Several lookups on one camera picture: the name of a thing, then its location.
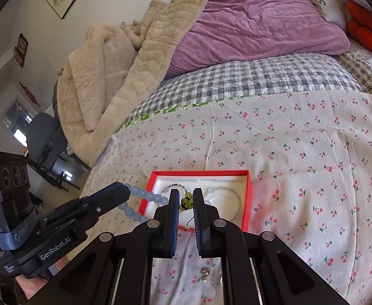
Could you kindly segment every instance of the folded blanket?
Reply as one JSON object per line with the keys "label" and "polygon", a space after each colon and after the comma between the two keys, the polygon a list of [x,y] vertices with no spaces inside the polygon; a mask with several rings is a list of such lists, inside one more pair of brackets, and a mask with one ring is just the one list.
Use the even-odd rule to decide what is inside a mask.
{"label": "folded blanket", "polygon": [[[177,44],[207,1],[172,0],[166,5],[153,0],[140,25],[93,25],[83,47],[69,56],[57,85],[60,122],[76,155],[90,167],[132,110],[159,86]],[[122,33],[140,48],[135,60],[133,51],[120,54],[127,49]],[[114,51],[119,43],[122,49]],[[132,61],[120,87],[119,80]]]}

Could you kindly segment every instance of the purple velvet fabric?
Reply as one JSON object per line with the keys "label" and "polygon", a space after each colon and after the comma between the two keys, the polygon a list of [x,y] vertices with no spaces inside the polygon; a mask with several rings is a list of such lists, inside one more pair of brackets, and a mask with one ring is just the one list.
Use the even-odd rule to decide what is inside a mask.
{"label": "purple velvet fabric", "polygon": [[209,0],[176,48],[167,78],[232,60],[299,52],[340,55],[346,34],[311,0]]}

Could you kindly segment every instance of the gingham quilt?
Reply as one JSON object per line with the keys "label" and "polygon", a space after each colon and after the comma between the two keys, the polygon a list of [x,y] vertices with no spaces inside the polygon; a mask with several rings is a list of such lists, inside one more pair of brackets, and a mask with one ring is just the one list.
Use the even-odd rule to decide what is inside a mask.
{"label": "gingham quilt", "polygon": [[288,54],[250,62],[227,62],[163,81],[125,124],[150,113],[230,97],[309,90],[372,93],[372,53],[355,41],[349,52],[332,57]]}

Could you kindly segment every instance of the red box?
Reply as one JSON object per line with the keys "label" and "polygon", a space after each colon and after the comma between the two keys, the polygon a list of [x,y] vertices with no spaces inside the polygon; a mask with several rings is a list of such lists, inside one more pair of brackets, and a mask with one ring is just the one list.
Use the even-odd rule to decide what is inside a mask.
{"label": "red box", "polygon": [[[242,214],[242,227],[243,231],[248,231],[248,224],[250,221],[250,208],[252,199],[252,183],[249,170],[221,170],[221,171],[154,171],[149,178],[146,191],[152,191],[158,176],[246,176],[246,196],[244,198],[244,211]],[[148,201],[143,199],[138,212],[144,215]]]}

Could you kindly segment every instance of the bed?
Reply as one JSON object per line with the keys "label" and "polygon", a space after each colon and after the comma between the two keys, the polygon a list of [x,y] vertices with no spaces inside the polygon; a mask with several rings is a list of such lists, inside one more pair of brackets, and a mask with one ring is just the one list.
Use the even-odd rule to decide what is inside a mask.
{"label": "bed", "polygon": [[[250,170],[249,231],[271,230],[350,304],[372,303],[372,52],[231,61],[163,81],[111,137],[82,196],[154,170]],[[131,197],[130,206],[140,201]],[[120,209],[88,231],[131,231]],[[209,283],[199,276],[211,267]],[[179,232],[155,260],[151,302],[222,303],[219,260]]]}

